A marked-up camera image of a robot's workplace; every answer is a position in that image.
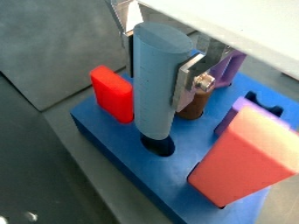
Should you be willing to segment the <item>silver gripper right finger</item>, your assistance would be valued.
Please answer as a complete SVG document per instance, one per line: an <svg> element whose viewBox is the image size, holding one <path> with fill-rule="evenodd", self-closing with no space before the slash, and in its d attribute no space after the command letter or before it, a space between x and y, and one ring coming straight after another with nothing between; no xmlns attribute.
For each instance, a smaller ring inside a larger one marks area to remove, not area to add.
<svg viewBox="0 0 299 224"><path fill-rule="evenodd" d="M216 79L211 69L231 55L233 49L205 34L197 37L195 54L179 65L172 108L180 112L192 102L199 90L209 92Z"/></svg>

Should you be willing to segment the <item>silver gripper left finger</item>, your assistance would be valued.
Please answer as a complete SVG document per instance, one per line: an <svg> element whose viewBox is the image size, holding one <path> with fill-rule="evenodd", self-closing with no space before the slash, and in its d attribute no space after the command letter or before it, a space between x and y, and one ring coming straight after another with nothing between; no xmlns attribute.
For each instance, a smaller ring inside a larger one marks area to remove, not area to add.
<svg viewBox="0 0 299 224"><path fill-rule="evenodd" d="M133 0L104 0L116 23L121 45L125 49L125 70L133 76L133 32L128 30L128 6Z"/></svg>

